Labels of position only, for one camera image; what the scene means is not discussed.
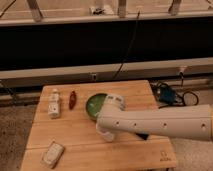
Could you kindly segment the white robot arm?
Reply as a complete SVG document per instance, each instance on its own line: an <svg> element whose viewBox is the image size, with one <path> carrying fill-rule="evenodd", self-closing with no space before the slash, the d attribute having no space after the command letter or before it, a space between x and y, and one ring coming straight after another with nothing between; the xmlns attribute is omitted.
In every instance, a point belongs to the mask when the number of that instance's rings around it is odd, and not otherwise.
<svg viewBox="0 0 213 171"><path fill-rule="evenodd" d="M213 141L213 110L210 105L198 105L131 111L125 110L122 96L108 94L96 126L107 141L120 131Z"/></svg>

